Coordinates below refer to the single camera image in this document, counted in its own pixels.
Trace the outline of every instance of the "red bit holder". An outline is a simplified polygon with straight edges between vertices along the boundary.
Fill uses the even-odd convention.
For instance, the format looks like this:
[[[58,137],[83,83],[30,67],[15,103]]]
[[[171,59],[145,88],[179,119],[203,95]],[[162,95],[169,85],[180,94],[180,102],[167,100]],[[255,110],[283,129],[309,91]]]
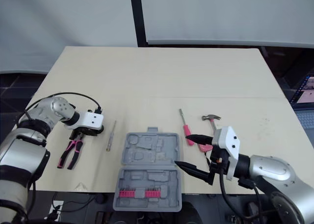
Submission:
[[[160,198],[160,191],[145,191],[146,198]]]
[[[161,196],[160,191],[154,191],[154,190],[146,190],[145,191],[145,198],[160,198],[160,196]],[[119,197],[134,198],[135,197],[135,190],[121,190],[119,192]]]
[[[134,198],[135,197],[135,191],[131,190],[123,190],[119,192],[119,197],[123,198]]]

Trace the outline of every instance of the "power strip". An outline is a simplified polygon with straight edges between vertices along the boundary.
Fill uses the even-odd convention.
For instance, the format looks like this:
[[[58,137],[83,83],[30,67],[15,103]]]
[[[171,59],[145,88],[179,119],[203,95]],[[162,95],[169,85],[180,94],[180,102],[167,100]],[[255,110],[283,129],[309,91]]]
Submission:
[[[64,201],[63,200],[54,200],[53,201],[53,205],[55,206],[55,207],[57,207],[58,205],[63,205],[63,203],[64,203]],[[49,213],[51,213],[53,210],[54,210],[54,208],[53,208],[53,205],[51,205],[51,207],[50,207],[50,211],[49,211]],[[55,220],[56,222],[59,222],[60,220],[61,220],[61,212],[60,211],[57,211],[57,214],[58,214],[58,217],[57,217],[57,219]]]

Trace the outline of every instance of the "pliers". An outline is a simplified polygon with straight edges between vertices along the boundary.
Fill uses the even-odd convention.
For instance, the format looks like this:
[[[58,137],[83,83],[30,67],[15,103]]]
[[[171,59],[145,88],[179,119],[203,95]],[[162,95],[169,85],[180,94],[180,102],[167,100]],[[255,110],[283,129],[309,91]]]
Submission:
[[[72,158],[72,160],[68,166],[68,169],[71,170],[74,167],[76,161],[78,160],[80,149],[83,146],[82,139],[84,136],[85,135],[82,132],[77,132],[77,131],[73,130],[73,132],[70,136],[71,141],[69,142],[68,147],[65,149],[64,153],[60,157],[60,160],[59,160],[59,163],[57,166],[59,169],[63,168],[64,163],[67,159],[67,156],[73,148],[75,148],[75,152],[74,152],[73,158]]]

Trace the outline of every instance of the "screwdriver bit set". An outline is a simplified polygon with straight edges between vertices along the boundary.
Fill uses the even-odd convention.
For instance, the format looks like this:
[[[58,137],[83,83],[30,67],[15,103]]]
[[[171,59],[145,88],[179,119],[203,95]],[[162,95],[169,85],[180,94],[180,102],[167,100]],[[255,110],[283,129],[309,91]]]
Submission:
[[[178,212],[182,207],[180,159],[176,133],[129,133],[122,154],[113,209],[116,211]]]

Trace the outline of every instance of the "screwdriver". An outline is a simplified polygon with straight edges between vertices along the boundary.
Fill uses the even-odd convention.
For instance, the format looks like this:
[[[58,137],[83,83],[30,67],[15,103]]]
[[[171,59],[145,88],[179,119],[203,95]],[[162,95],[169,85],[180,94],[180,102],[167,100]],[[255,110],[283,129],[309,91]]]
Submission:
[[[191,135],[191,131],[190,131],[190,129],[188,128],[188,125],[185,123],[182,109],[179,109],[179,112],[180,112],[180,115],[181,115],[182,120],[183,120],[183,130],[184,130],[184,134],[185,134],[185,136],[189,136],[189,135]],[[186,141],[187,141],[187,143],[188,143],[190,146],[194,145],[194,142],[193,142],[193,141],[191,141],[191,140],[189,140],[189,139],[187,139]]]
[[[114,122],[114,125],[113,125],[113,128],[112,128],[112,131],[110,133],[110,136],[109,136],[109,140],[108,140],[108,145],[107,145],[107,151],[110,151],[111,149],[111,144],[112,144],[112,140],[113,140],[113,135],[114,135],[114,128],[116,127],[116,123],[117,121]]]

